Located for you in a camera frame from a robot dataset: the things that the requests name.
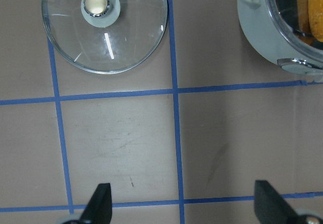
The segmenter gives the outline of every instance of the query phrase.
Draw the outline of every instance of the metal screw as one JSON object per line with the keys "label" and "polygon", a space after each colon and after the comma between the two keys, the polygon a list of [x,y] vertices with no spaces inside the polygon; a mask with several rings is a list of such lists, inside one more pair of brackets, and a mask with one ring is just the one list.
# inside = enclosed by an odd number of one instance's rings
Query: metal screw
{"label": "metal screw", "polygon": [[306,222],[307,224],[319,224],[319,220],[314,216],[308,216]]}

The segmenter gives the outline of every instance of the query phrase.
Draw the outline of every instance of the blue grid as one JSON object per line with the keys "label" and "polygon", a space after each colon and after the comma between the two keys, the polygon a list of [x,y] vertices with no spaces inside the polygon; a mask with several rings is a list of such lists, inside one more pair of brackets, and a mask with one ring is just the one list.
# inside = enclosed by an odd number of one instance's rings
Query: blue grid
{"label": "blue grid", "polygon": [[[85,205],[73,205],[69,167],[68,167],[68,158],[67,158],[67,150],[66,150],[66,144],[65,144],[63,118],[62,118],[62,111],[61,111],[61,101],[83,100],[83,99],[100,99],[100,98],[113,98],[113,97],[136,97],[136,96],[162,95],[162,94],[172,94],[173,101],[174,101],[174,122],[175,122],[175,140],[176,140],[176,157],[177,157],[179,198],[177,200],[165,200],[165,201],[114,203],[113,207],[118,208],[118,207],[131,207],[131,206],[178,205],[179,211],[180,211],[180,223],[184,224],[185,223],[185,215],[184,215],[184,205],[185,204],[232,202],[232,201],[252,201],[253,200],[253,196],[203,198],[203,199],[185,199],[184,198],[182,157],[181,157],[181,139],[180,139],[179,94],[216,92],[216,91],[224,91],[224,90],[256,89],[256,88],[308,86],[308,85],[313,85],[316,83],[314,83],[314,82],[307,83],[306,81],[297,80],[297,81],[288,81],[288,82],[269,82],[269,83],[235,84],[235,85],[194,87],[194,88],[178,88],[173,0],[168,0],[168,3],[169,3],[170,52],[171,52],[172,83],[173,83],[173,87],[171,89],[60,96],[58,78],[57,78],[57,72],[56,72],[54,49],[53,49],[53,45],[48,40],[48,51],[49,51],[49,57],[50,57],[50,66],[51,66],[54,97],[0,100],[0,105],[44,103],[44,102],[54,102],[55,103],[56,112],[57,112],[57,119],[58,119],[60,142],[61,142],[61,151],[62,151],[62,160],[63,160],[63,168],[64,168],[68,205],[0,208],[0,212],[68,210],[70,213],[74,213],[75,209],[84,209],[85,208]],[[314,197],[319,197],[319,196],[323,196],[323,192],[293,193],[293,194],[284,194],[283,195],[283,197],[286,199],[314,198]]]}

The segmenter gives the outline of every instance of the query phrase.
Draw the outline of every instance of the lid knob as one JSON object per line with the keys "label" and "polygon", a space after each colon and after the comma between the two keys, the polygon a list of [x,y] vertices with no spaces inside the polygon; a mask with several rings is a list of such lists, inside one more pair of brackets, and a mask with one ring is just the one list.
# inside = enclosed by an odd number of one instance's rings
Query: lid knob
{"label": "lid knob", "polygon": [[109,9],[109,0],[84,0],[83,6],[86,13],[93,17],[103,16]]}

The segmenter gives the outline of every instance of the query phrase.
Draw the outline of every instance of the food item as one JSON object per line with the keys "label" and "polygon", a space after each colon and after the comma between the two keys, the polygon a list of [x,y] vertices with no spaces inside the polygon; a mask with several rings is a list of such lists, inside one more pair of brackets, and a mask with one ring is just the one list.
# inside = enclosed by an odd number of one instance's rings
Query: food item
{"label": "food item", "polygon": [[312,35],[323,42],[323,0],[308,0],[308,18]]}
{"label": "food item", "polygon": [[299,30],[311,33],[308,20],[308,0],[297,0],[298,25]]}

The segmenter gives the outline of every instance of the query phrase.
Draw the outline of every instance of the glass lid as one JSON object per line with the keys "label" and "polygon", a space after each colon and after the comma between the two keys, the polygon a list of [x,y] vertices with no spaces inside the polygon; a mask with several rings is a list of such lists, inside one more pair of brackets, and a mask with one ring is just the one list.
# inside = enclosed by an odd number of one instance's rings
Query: glass lid
{"label": "glass lid", "polygon": [[323,7],[320,0],[266,0],[276,28],[297,51],[323,62]]}
{"label": "glass lid", "polygon": [[167,0],[42,0],[54,47],[68,62],[99,74],[144,61],[164,34],[167,14]]}

